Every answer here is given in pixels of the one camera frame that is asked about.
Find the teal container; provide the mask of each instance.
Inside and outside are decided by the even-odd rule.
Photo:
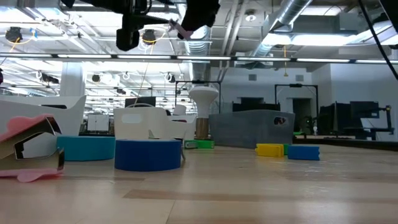
[[[65,151],[65,161],[100,161],[114,158],[114,137],[59,136],[57,148]]]

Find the white pillar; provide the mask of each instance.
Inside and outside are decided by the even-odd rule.
[[[86,73],[81,62],[64,62],[62,65],[60,96],[84,96]]]

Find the yellow block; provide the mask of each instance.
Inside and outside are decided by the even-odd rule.
[[[284,145],[281,144],[257,144],[256,152],[258,156],[283,157]]]

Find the computer monitor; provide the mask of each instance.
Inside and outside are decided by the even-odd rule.
[[[152,106],[156,106],[156,97],[155,96],[147,96],[147,97],[139,97],[137,98],[128,98],[124,102],[124,107],[128,107],[133,105],[137,100],[137,103],[146,103]],[[146,107],[145,105],[136,105],[135,107]]]
[[[379,118],[379,102],[351,101],[352,118]]]

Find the wall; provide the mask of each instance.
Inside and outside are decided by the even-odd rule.
[[[398,81],[387,65],[331,65],[332,101],[349,103],[350,101],[378,101],[380,107],[392,106],[392,126],[398,127]],[[386,114],[380,113],[380,119],[365,119],[370,126],[386,128]],[[378,140],[398,141],[395,135],[379,133]]]
[[[240,103],[240,97],[263,97],[265,103],[274,103],[274,85],[264,86],[223,86],[221,89],[222,99],[224,103]],[[308,88],[289,88],[285,86],[278,87],[277,91],[280,110],[283,112],[293,113],[292,98],[309,98],[312,99],[313,113],[315,114],[315,95]]]
[[[333,103],[333,93],[330,64],[324,65],[312,72],[312,83],[318,85],[319,107],[331,105]]]
[[[275,84],[291,84],[298,83],[295,81],[296,75],[303,75],[304,82],[301,84],[312,84],[312,75],[305,68],[288,68],[289,76],[285,77],[285,70],[279,69],[253,69],[230,68],[223,80],[221,93],[223,102],[240,103],[240,97],[263,97],[265,103],[274,103],[274,85]],[[212,79],[216,79],[218,74],[217,68],[211,70]],[[256,74],[256,81],[249,81],[248,75]],[[315,115],[315,90],[312,88],[289,88],[278,87],[278,101],[281,111],[293,112],[292,98],[309,98],[312,99],[313,115]],[[232,110],[231,106],[225,105],[224,108]]]

